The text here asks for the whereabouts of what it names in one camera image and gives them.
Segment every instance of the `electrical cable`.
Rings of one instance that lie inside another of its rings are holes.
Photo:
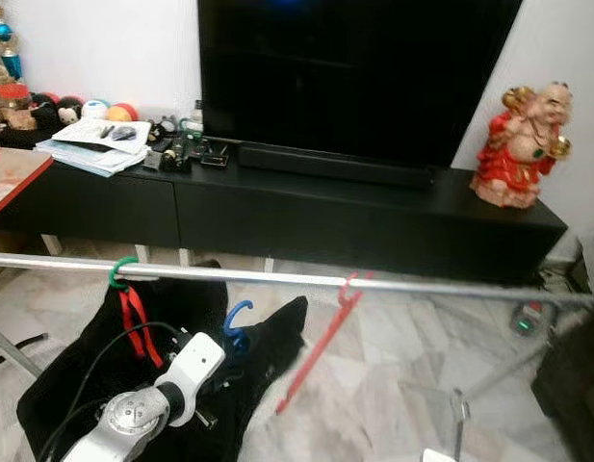
[[[91,365],[87,369],[87,372],[85,373],[85,376],[83,377],[83,381],[79,385],[78,390],[76,391],[76,395],[74,396],[74,399],[72,400],[72,403],[69,405],[69,409],[67,410],[67,414],[65,415],[64,421],[60,423],[60,425],[57,427],[57,429],[51,434],[50,438],[44,444],[44,447],[42,448],[40,457],[38,459],[39,462],[42,462],[50,455],[50,453],[53,451],[54,446],[57,444],[59,436],[64,431],[65,426],[71,419],[73,419],[74,416],[78,415],[82,411],[82,409],[90,406],[92,403],[97,403],[99,401],[106,400],[106,399],[100,399],[100,400],[96,399],[94,401],[90,401],[86,404],[83,404],[81,407],[74,410],[74,408],[76,407],[76,404],[78,404],[78,400],[80,399],[81,395],[83,394],[83,390],[85,389],[85,385],[87,385],[87,382],[91,376],[91,373],[95,369],[95,366],[97,365],[99,360],[102,358],[102,356],[104,356],[104,354],[109,349],[111,349],[119,339],[122,339],[123,337],[127,336],[131,332],[134,332],[135,330],[139,330],[139,329],[142,329],[147,326],[162,327],[174,336],[179,336],[181,334],[181,332],[179,330],[175,329],[170,324],[167,324],[165,322],[160,322],[160,321],[150,321],[150,322],[143,322],[141,324],[135,325],[131,329],[124,330],[123,332],[119,333],[116,337],[114,337],[108,344],[106,344],[106,346],[104,346],[101,349],[101,351],[95,356],[95,358],[91,362]]]
[[[143,327],[147,327],[147,326],[151,326],[151,325],[156,326],[156,327],[162,327],[165,330],[169,331],[174,336],[178,336],[181,333],[177,329],[172,327],[170,324],[166,324],[165,322],[150,321],[150,322],[143,322],[141,324],[135,325],[131,329],[124,330],[119,335],[114,337],[108,344],[106,344],[106,346],[104,346],[104,348],[102,348],[102,350],[97,354],[97,356],[95,356],[95,359],[93,359],[93,362],[87,369],[87,373],[85,373],[85,376],[83,377],[83,381],[81,382],[80,386],[78,387],[78,390],[76,392],[76,395],[74,396],[74,399],[72,400],[72,403],[69,405],[69,409],[67,410],[67,414],[65,415],[66,418],[69,417],[69,415],[74,411],[74,408],[76,407],[78,400],[80,399],[81,395],[83,394],[83,390],[85,389],[85,385],[87,385],[87,381],[89,380],[89,377],[91,376],[91,373],[93,372],[93,369],[95,369],[95,366],[97,365],[99,360],[102,358],[102,356],[104,356],[104,354],[109,349],[111,349],[113,347],[113,345],[119,339],[122,339],[123,337],[128,335],[130,332],[134,332],[135,330],[139,330],[139,329],[142,329]]]
[[[30,337],[29,339],[25,339],[22,342],[18,342],[15,346],[18,349],[21,349],[27,345],[31,345],[31,344],[34,344],[35,342],[39,342],[40,340],[46,340],[47,338],[48,338],[48,334],[43,333],[43,334],[39,334],[35,337]],[[5,361],[6,361],[6,358],[4,358],[3,356],[0,356],[0,364],[2,364]]]
[[[102,398],[102,399],[94,399],[93,401],[86,402],[81,407],[79,407],[74,412],[72,412],[69,416],[67,416],[64,419],[64,421],[61,422],[57,428],[55,428],[55,431],[53,431],[50,434],[50,436],[48,437],[48,440],[46,440],[46,443],[44,443],[42,450],[39,452],[38,461],[44,462],[45,460],[48,459],[50,453],[52,452],[53,446],[55,446],[57,444],[59,437],[62,435],[62,433],[64,432],[67,425],[74,418],[76,418],[78,415],[80,415],[84,410],[86,410],[96,404],[107,402],[108,400],[109,400],[108,398]]]

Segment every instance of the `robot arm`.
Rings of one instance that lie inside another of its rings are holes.
[[[167,424],[181,426],[192,418],[200,386],[224,357],[211,337],[197,333],[153,387],[111,399],[100,422],[72,447],[64,462],[134,460]]]

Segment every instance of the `blue hanger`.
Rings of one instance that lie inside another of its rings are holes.
[[[241,327],[235,327],[234,329],[230,327],[232,320],[235,319],[237,313],[239,313],[243,308],[247,307],[248,309],[253,309],[254,304],[251,300],[243,300],[235,305],[235,307],[230,310],[228,316],[226,317],[226,321],[223,323],[223,335],[228,337],[232,340],[232,345],[239,351],[246,352],[249,348],[249,338],[244,333]]]

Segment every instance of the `ball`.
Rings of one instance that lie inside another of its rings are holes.
[[[106,118],[113,122],[132,122],[138,120],[139,116],[136,110],[129,104],[118,103],[108,110]]]

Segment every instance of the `black television screen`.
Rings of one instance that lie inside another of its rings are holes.
[[[521,0],[199,0],[205,132],[448,166]]]

